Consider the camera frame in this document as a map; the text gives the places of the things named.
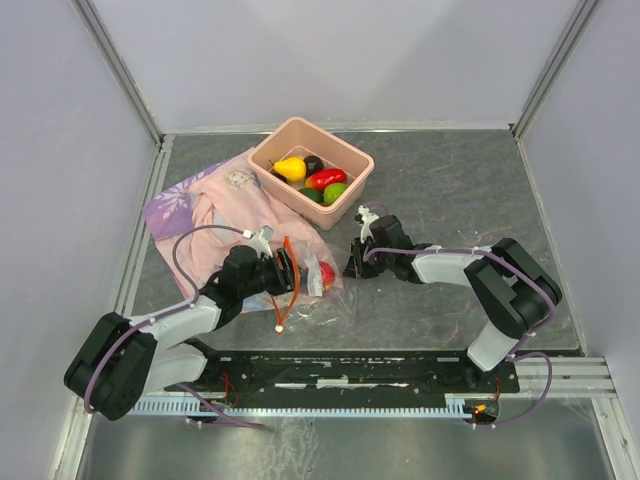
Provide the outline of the red fake tomato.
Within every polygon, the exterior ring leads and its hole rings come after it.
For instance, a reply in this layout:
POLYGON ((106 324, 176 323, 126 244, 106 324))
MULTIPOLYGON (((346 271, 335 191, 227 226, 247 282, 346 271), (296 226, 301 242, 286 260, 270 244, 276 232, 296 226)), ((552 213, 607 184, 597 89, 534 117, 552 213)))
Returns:
POLYGON ((325 261, 319 261, 318 265, 319 265, 320 273, 322 277, 323 290, 328 291, 335 284, 335 281, 336 281, 335 270, 329 263, 325 261))

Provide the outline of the clear zip top bag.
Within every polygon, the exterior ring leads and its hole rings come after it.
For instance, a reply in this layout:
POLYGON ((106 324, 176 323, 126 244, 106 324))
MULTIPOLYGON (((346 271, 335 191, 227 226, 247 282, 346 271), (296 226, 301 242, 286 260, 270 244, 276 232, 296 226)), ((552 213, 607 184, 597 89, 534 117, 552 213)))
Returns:
POLYGON ((343 276, 348 252, 333 244, 304 243, 290 236, 284 237, 281 246, 289 252, 299 272, 295 275, 293 292, 271 297, 276 334, 293 332, 304 325, 352 323, 356 293, 343 276), (336 273, 335 284, 328 291, 323 290, 319 261, 329 263, 336 273))

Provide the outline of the green fake apple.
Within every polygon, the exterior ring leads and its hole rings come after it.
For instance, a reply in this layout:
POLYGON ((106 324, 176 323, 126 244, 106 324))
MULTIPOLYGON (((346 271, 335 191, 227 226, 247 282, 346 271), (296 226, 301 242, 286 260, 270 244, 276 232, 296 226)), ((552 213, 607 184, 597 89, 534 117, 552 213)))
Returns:
POLYGON ((328 185, 323 192, 323 204, 325 206, 333 205, 347 190, 345 183, 335 182, 328 185))

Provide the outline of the dark green fake vegetable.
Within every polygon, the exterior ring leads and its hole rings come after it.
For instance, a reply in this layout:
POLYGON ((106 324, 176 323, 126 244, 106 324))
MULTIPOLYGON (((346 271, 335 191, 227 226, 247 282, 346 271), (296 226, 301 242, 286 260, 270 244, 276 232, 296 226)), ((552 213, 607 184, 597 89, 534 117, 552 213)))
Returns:
POLYGON ((299 193, 315 203, 322 204, 324 202, 324 194, 314 188, 302 188, 299 193))

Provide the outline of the red fake pepper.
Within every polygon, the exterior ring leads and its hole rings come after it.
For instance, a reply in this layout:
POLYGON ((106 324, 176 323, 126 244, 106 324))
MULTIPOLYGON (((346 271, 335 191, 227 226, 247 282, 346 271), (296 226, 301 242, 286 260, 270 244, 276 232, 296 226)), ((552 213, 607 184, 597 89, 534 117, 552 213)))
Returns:
POLYGON ((346 173, 339 168, 326 168, 309 176, 305 180, 305 187, 323 192, 329 185, 347 181, 346 173))

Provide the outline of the yellow fake pear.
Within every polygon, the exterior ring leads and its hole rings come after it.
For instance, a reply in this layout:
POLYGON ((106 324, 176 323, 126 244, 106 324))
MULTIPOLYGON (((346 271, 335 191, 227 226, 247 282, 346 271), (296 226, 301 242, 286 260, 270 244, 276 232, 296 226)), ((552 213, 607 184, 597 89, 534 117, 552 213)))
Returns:
POLYGON ((299 182, 305 179, 307 167, 301 157, 290 156, 276 161, 273 164, 272 172, 275 175, 281 176, 288 182, 299 182))

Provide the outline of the dark purple fake eggplant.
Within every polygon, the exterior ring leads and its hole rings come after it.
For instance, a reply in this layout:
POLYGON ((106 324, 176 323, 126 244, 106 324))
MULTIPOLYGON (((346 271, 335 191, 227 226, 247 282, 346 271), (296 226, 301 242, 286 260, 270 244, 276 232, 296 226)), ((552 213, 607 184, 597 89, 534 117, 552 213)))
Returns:
POLYGON ((303 161, 306 167, 306 177, 310 177, 325 168, 322 159, 315 155, 306 156, 303 161))

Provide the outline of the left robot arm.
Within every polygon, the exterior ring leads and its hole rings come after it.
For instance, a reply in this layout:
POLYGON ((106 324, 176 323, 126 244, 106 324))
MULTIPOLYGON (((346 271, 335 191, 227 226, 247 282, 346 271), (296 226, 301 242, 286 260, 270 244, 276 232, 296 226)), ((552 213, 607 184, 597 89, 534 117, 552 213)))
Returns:
POLYGON ((103 315, 71 361, 63 383, 83 399, 88 412, 111 421, 125 416, 143 395, 174 384, 212 389, 220 381, 221 366, 189 339, 229 324, 247 299, 287 294, 299 283, 291 246, 273 255, 248 245, 234 247, 192 300, 146 318, 103 315))

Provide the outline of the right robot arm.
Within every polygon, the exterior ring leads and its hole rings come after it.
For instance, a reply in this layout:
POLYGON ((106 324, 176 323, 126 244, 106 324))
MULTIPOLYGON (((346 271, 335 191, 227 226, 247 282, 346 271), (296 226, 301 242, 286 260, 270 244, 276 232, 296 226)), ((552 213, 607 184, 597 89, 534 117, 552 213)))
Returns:
POLYGON ((474 248, 415 244, 394 215, 361 206, 355 220, 361 230, 351 242, 344 276, 371 279, 388 271, 412 284, 458 285, 474 292, 488 323, 458 368, 469 390, 491 384, 495 367, 553 319, 563 299, 559 285, 514 239, 474 248))

